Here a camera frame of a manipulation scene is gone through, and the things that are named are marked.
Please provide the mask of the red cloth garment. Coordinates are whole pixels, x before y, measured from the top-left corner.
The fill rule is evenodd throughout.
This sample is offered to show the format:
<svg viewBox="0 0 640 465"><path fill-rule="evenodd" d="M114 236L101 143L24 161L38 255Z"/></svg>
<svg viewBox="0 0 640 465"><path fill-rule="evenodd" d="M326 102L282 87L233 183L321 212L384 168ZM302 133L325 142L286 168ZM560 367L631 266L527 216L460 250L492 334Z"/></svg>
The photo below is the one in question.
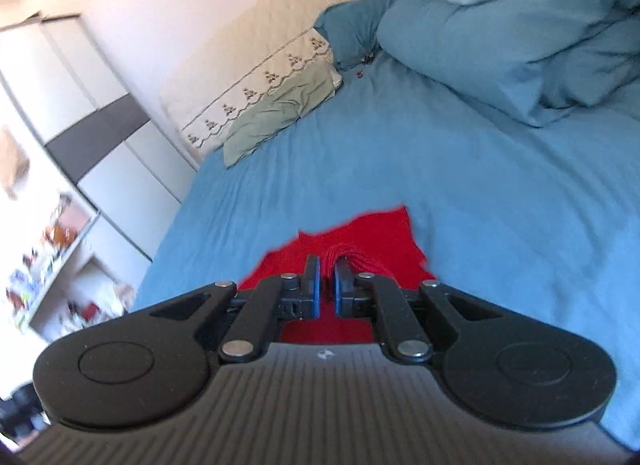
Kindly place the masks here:
<svg viewBox="0 0 640 465"><path fill-rule="evenodd" d="M417 289L422 281L433 277L427 271L426 256L413 238L408 210L400 206L360 214L320 233L298 232L288 243L268 251L238 289L252 289L260 280L279 273L302 273L309 255L320 258L324 286L320 317L285 322L280 335L280 341L285 344L369 344L373 341L369 321L341 319L335 314L332 280L338 259L344 258L354 273L382 274L404 289Z"/></svg>

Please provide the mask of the white shelf unit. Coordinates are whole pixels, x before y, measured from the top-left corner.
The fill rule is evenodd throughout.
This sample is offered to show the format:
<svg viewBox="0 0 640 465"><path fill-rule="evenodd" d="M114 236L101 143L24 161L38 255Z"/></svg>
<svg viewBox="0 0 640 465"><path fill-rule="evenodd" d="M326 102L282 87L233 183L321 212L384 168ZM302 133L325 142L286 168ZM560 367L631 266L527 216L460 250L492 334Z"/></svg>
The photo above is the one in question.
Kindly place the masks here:
<svg viewBox="0 0 640 465"><path fill-rule="evenodd" d="M52 343L126 315L149 265L102 214L62 193L1 289L16 326Z"/></svg>

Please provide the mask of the blue bed sheet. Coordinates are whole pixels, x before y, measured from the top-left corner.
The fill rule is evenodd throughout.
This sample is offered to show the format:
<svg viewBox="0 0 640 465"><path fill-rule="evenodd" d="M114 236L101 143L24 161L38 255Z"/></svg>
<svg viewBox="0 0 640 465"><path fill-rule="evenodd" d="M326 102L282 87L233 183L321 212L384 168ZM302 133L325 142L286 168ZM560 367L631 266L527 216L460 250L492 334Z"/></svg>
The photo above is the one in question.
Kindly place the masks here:
<svg viewBox="0 0 640 465"><path fill-rule="evenodd" d="M241 162L205 159L136 305L240 281L299 232L400 205L439 280L611 355L618 383L602 424L637 448L636 82L536 129L380 53Z"/></svg>

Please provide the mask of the cream embroidered pillow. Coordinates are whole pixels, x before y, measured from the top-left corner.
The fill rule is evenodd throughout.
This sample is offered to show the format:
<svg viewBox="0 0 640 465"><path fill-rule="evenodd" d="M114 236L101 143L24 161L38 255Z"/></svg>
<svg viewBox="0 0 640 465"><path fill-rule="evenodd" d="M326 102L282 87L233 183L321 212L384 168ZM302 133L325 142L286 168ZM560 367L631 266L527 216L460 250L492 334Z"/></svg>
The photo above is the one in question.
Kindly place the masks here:
<svg viewBox="0 0 640 465"><path fill-rule="evenodd" d="M312 28L286 38L229 25L178 67L160 103L192 156L202 160L224 144L236 118L318 60L331 62L333 54Z"/></svg>

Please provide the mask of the white wardrobe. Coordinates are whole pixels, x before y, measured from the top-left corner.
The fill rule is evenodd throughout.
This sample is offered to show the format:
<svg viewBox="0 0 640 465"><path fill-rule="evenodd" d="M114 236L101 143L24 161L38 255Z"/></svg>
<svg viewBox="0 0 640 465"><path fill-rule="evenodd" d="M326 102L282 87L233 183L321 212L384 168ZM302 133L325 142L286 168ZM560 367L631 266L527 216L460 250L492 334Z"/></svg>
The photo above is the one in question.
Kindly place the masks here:
<svg viewBox="0 0 640 465"><path fill-rule="evenodd" d="M146 258L194 168L122 82L76 16L2 29L1 81L64 176Z"/></svg>

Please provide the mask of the green pillow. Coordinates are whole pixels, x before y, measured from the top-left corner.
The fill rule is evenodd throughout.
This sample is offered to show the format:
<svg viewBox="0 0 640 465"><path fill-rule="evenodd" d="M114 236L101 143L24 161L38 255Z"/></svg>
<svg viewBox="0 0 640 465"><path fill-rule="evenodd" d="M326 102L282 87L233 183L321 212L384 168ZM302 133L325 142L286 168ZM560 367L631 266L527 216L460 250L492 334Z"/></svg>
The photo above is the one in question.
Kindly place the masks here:
<svg viewBox="0 0 640 465"><path fill-rule="evenodd" d="M224 167L232 167L280 131L331 100L342 81L334 66L323 60L309 64L288 78L235 119L222 147Z"/></svg>

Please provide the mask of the teal rolled duvet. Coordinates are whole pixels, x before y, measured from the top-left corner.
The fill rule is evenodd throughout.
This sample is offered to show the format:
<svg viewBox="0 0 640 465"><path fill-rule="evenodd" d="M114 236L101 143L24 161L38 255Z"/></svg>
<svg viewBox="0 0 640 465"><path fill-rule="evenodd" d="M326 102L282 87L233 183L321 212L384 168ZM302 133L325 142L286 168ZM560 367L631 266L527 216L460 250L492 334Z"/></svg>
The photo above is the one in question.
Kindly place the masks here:
<svg viewBox="0 0 640 465"><path fill-rule="evenodd" d="M396 0L378 42L526 126L582 108L639 116L639 0Z"/></svg>

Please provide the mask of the beige quilted headboard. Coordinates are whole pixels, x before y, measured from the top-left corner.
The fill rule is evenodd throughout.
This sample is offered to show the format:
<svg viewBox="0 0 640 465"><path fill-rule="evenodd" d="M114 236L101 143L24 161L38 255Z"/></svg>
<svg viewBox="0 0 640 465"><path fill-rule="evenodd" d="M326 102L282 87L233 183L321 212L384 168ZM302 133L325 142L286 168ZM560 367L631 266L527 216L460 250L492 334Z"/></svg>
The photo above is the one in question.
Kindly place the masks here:
<svg viewBox="0 0 640 465"><path fill-rule="evenodd" d="M169 77L160 92L167 116L183 127L270 54L311 29L321 12L346 1L257 1L209 35Z"/></svg>

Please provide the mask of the dark teal pillow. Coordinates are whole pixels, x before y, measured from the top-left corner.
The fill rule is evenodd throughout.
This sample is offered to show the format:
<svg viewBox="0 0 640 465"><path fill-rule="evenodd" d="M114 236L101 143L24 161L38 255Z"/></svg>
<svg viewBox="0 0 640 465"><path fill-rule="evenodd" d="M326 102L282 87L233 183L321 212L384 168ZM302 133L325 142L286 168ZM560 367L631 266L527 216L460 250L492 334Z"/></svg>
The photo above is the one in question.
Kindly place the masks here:
<svg viewBox="0 0 640 465"><path fill-rule="evenodd" d="M370 63L380 45L378 25L396 0L352 0L330 6L314 22L329 43L339 72Z"/></svg>

